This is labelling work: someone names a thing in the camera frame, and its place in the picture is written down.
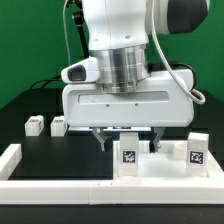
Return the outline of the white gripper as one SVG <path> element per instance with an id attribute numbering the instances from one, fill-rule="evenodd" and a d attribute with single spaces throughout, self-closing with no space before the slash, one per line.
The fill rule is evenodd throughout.
<path id="1" fill-rule="evenodd" d="M 164 127 L 186 127 L 194 117 L 192 100 L 166 71 L 153 72 L 137 83 L 131 93 L 108 94 L 97 83 L 69 84 L 62 102 L 70 127 L 93 127 L 92 133 L 106 151 L 107 135 L 102 127 L 154 127 L 150 152 L 160 148 Z"/>

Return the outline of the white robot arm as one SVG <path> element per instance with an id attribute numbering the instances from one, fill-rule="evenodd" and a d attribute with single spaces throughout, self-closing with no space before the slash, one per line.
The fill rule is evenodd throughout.
<path id="1" fill-rule="evenodd" d="M 107 128 L 150 127 L 157 151 L 164 129 L 189 125 L 193 104 L 205 97 L 188 69 L 148 70 L 148 37 L 194 31 L 210 0 L 81 0 L 81 6 L 90 55 L 61 72 L 66 122 L 72 130 L 91 129 L 103 147 Z"/>

